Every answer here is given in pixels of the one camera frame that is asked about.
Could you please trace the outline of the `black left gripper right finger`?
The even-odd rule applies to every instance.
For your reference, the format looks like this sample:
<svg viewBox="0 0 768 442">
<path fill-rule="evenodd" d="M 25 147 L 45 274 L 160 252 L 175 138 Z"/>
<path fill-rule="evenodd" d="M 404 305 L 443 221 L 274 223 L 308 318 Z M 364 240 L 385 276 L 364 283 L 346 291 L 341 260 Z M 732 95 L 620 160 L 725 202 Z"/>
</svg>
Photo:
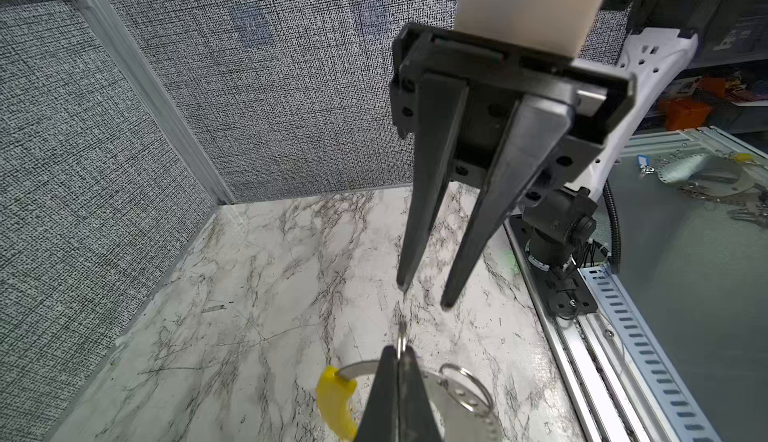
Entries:
<svg viewBox="0 0 768 442">
<path fill-rule="evenodd" d="M 414 350 L 406 346 L 398 361 L 398 441 L 440 442 L 424 377 Z"/>
</svg>

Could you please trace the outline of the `yellow capped key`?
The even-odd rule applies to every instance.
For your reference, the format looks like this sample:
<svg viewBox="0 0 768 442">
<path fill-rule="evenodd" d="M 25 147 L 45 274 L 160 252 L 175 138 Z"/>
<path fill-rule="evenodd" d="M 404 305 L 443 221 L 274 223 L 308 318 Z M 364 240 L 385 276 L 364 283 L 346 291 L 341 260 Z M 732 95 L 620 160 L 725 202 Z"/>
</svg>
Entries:
<svg viewBox="0 0 768 442">
<path fill-rule="evenodd" d="M 358 425 L 350 406 L 357 382 L 340 375 L 340 370 L 328 366 L 316 385 L 316 403 L 327 427 L 343 441 L 353 441 Z"/>
</svg>

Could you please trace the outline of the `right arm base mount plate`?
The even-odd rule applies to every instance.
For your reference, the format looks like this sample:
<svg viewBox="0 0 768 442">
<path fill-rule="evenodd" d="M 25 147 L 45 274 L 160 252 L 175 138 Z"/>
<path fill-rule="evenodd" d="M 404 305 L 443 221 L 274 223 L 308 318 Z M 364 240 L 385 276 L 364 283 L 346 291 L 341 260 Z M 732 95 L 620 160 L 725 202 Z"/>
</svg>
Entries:
<svg viewBox="0 0 768 442">
<path fill-rule="evenodd" d="M 598 310 L 598 304 L 578 270 L 559 277 L 535 265 L 529 267 L 533 286 L 549 316 L 572 320 Z"/>
</svg>

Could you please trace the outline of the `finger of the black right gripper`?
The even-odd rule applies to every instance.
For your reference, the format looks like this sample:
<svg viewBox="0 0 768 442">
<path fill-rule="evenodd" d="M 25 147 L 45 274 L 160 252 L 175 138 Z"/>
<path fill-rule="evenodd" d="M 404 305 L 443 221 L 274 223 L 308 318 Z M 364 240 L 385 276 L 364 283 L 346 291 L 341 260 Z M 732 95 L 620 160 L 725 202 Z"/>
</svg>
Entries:
<svg viewBox="0 0 768 442">
<path fill-rule="evenodd" d="M 419 84 L 413 191 L 396 278 L 404 292 L 416 275 L 450 180 L 468 92 L 464 80 L 439 74 L 425 74 Z"/>
<path fill-rule="evenodd" d="M 570 130 L 567 104 L 524 96 L 499 142 L 451 267 L 440 305 L 457 303 L 490 237 L 514 210 L 550 153 Z"/>
</svg>

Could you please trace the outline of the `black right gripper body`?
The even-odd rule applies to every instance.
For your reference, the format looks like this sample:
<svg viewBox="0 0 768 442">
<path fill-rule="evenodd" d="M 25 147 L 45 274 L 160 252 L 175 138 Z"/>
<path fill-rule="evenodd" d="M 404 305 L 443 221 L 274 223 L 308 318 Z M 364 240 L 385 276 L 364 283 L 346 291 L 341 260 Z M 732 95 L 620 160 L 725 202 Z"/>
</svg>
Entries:
<svg viewBox="0 0 768 442">
<path fill-rule="evenodd" d="M 576 182 L 636 100 L 635 78 L 618 68 L 422 24 L 404 26 L 392 56 L 415 208 L 440 206 L 452 181 L 487 204 L 538 206 Z"/>
</svg>

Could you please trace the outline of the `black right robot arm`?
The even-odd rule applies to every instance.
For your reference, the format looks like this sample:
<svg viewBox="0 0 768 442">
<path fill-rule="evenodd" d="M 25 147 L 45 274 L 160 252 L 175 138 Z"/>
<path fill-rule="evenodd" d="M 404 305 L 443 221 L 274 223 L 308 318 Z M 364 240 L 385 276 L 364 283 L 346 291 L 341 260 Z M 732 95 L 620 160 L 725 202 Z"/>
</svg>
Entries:
<svg viewBox="0 0 768 442">
<path fill-rule="evenodd" d="M 394 125 L 414 140 L 396 282 L 411 286 L 451 182 L 479 191 L 440 304 L 458 301 L 516 211 L 555 282 L 579 266 L 611 168 L 700 44 L 750 0 L 448 0 L 453 30 L 408 24 L 392 44 Z"/>
</svg>

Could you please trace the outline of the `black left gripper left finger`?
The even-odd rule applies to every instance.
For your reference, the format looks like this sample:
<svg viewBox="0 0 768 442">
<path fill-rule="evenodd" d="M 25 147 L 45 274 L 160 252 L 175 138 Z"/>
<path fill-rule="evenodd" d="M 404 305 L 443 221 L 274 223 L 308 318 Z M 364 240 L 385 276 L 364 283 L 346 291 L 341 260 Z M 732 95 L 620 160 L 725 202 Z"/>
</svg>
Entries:
<svg viewBox="0 0 768 442">
<path fill-rule="evenodd" d="M 386 346 L 379 358 L 354 441 L 394 442 L 398 435 L 397 424 L 398 357 L 393 346 Z"/>
</svg>

